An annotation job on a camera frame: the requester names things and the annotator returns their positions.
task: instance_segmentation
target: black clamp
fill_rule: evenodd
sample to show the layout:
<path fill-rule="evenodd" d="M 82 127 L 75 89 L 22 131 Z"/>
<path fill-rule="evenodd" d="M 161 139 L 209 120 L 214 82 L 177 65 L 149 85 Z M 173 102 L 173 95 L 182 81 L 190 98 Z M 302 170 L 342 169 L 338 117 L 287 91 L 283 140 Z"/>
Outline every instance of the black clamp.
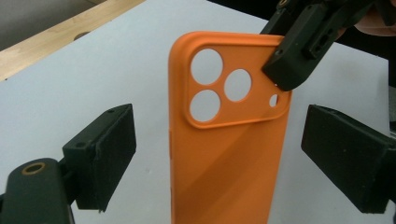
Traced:
<path fill-rule="evenodd" d="M 107 110 L 64 147 L 64 158 L 30 161 L 8 177 L 1 224 L 75 223 L 70 209 L 106 211 L 136 148 L 132 105 Z"/>
<path fill-rule="evenodd" d="M 396 22 L 389 0 L 281 0 L 262 30 L 284 35 L 262 71 L 283 91 L 290 91 L 311 75 L 341 28 L 356 24 L 375 6 L 386 25 Z"/>
<path fill-rule="evenodd" d="M 330 108 L 308 108 L 303 151 L 363 213 L 396 203 L 396 140 Z"/>

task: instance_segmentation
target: screw hole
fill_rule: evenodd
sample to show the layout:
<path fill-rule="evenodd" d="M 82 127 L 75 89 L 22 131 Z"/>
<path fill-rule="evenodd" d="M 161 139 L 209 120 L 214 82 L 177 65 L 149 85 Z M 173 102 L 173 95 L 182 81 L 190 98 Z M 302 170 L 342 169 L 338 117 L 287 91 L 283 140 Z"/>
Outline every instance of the screw hole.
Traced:
<path fill-rule="evenodd" d="M 283 49 L 279 49 L 275 52 L 275 55 L 281 55 L 283 54 Z"/>
<path fill-rule="evenodd" d="M 279 6 L 280 6 L 280 7 L 283 7 L 283 6 L 285 6 L 287 3 L 288 3 L 288 0 L 280 0 Z"/>
<path fill-rule="evenodd" d="M 25 168 L 22 170 L 23 175 L 35 175 L 37 173 L 40 173 L 44 167 L 46 166 L 46 163 L 44 162 L 35 162 L 30 165 L 27 165 Z"/>

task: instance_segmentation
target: background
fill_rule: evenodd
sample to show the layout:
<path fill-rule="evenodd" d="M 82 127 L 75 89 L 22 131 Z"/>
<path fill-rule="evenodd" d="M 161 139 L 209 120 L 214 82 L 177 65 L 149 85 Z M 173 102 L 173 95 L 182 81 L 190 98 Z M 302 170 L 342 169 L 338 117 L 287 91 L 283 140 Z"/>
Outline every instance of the background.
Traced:
<path fill-rule="evenodd" d="M 62 146 L 105 110 L 132 103 L 137 152 L 103 214 L 77 223 L 170 223 L 167 58 L 191 31 L 260 32 L 266 21 L 204 0 L 147 0 L 0 82 L 0 192 L 16 167 L 63 157 Z M 204 69 L 210 73 L 210 66 Z M 309 104 L 340 110 L 389 134 L 388 63 L 333 45 L 294 91 L 269 223 L 391 223 L 361 214 L 300 148 Z"/>

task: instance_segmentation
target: wooden board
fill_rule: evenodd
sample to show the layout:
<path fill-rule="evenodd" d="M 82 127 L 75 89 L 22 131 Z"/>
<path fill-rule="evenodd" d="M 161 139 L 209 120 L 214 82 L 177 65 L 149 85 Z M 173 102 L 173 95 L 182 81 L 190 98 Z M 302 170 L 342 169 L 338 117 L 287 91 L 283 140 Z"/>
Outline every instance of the wooden board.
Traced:
<path fill-rule="evenodd" d="M 0 51 L 0 81 L 73 42 L 77 35 L 98 28 L 142 2 L 144 0 L 107 0 L 40 34 Z"/>

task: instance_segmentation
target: phone case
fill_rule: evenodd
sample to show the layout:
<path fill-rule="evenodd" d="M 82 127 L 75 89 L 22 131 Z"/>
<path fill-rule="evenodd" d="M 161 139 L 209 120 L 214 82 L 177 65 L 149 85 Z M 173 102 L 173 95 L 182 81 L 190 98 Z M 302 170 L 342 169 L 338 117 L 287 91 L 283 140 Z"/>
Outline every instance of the phone case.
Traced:
<path fill-rule="evenodd" d="M 282 40 L 276 35 L 194 32 L 183 35 L 169 57 L 170 161 L 173 224 L 266 223 L 276 184 L 291 91 L 262 72 Z M 215 50 L 219 78 L 202 84 L 191 72 L 194 56 Z M 250 90 L 233 101 L 228 76 L 247 71 Z M 213 119 L 191 113 L 193 98 L 212 91 L 219 98 Z"/>

